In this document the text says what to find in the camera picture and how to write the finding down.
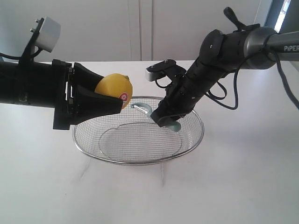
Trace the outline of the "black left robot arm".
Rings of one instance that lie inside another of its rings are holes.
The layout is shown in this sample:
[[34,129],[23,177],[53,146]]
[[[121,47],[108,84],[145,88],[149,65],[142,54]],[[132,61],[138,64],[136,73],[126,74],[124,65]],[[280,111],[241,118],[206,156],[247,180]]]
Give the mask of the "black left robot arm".
[[96,117],[118,114],[119,98],[95,93],[103,79],[79,63],[0,63],[0,101],[54,108],[53,129],[69,130]]

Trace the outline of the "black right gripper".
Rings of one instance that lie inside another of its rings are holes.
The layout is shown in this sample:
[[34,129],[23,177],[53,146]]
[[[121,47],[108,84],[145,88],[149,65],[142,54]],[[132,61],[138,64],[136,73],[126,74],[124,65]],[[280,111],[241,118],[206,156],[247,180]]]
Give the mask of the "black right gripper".
[[150,117],[160,126],[167,126],[189,114],[210,89],[208,81],[197,82],[182,77],[166,92],[164,99]]

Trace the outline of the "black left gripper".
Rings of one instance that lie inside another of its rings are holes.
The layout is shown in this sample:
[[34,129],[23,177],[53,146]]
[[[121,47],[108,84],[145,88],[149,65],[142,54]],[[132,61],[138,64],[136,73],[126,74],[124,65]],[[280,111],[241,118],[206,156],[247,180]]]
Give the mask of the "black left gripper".
[[103,76],[92,72],[80,63],[72,64],[53,59],[51,68],[57,78],[56,100],[54,107],[53,129],[69,130],[70,115],[68,112],[69,74],[74,68],[74,82],[78,84],[74,97],[73,124],[78,125],[96,117],[118,114],[121,112],[123,101],[119,98],[104,96],[95,93],[98,83]]

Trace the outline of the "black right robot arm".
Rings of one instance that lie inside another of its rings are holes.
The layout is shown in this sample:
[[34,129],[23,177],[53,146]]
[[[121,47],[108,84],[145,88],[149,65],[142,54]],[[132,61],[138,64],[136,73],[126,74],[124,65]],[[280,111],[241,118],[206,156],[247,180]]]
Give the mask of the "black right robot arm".
[[146,69],[149,81],[168,77],[166,95],[151,115],[160,127],[189,114],[197,102],[229,73],[266,70],[280,61],[298,61],[299,33],[279,34],[270,27],[223,34],[215,29],[204,39],[189,69],[167,59]]

